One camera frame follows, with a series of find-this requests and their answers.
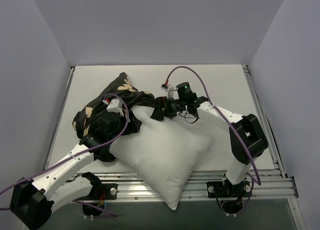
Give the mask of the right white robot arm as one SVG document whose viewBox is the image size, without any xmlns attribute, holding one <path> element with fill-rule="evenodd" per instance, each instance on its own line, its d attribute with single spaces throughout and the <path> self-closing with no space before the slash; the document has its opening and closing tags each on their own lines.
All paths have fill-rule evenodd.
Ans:
<svg viewBox="0 0 320 230">
<path fill-rule="evenodd" d="M 214 105 L 208 96 L 197 96 L 189 82 L 173 87 L 161 85 L 165 96 L 157 97 L 151 118 L 163 121 L 173 119 L 186 112 L 196 119 L 212 123 L 229 134 L 233 160 L 225 174 L 222 190 L 227 196 L 234 196 L 240 190 L 250 167 L 268 148 L 269 143 L 258 118 L 254 114 L 241 115 Z"/>
</svg>

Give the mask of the white pillow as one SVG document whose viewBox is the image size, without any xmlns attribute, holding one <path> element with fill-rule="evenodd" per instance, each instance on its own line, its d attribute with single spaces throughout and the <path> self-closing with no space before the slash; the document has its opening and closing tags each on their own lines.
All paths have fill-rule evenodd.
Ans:
<svg viewBox="0 0 320 230">
<path fill-rule="evenodd" d="M 142 122 L 139 132 L 121 136 L 109 151 L 176 210 L 186 181 L 213 138 L 167 118 L 153 120 L 151 107 L 134 106 L 132 111 Z"/>
</svg>

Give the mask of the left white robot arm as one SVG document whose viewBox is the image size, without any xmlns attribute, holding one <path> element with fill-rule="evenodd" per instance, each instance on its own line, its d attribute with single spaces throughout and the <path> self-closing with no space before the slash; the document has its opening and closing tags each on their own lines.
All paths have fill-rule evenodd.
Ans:
<svg viewBox="0 0 320 230">
<path fill-rule="evenodd" d="M 141 124 L 132 111 L 127 116 L 106 113 L 59 162 L 40 175 L 17 182 L 10 211 L 29 229 L 39 229 L 60 207 L 79 198 L 106 195 L 107 188 L 96 175 L 77 172 L 95 160 L 113 161 L 111 144 L 121 136 L 139 132 Z"/>
</svg>

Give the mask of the black floral pillowcase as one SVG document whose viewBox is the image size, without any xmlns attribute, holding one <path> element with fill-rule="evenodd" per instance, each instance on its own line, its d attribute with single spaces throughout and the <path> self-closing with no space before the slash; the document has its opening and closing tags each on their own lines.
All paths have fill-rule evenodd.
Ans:
<svg viewBox="0 0 320 230">
<path fill-rule="evenodd" d="M 129 116 L 129 113 L 133 113 L 132 107 L 135 105 L 152 108 L 156 106 L 156 99 L 153 94 L 138 91 L 131 84 L 129 76 L 125 72 L 120 73 L 95 99 L 77 112 L 72 121 L 72 126 L 80 139 L 80 143 L 85 144 L 86 147 L 96 147 L 105 143 L 95 137 L 95 130 L 101 118 L 107 113 L 111 113 L 107 112 L 107 106 L 103 103 L 103 100 L 116 98 L 114 94 L 121 97 L 125 103 L 125 106 L 122 107 L 124 115 L 128 114 Z"/>
</svg>

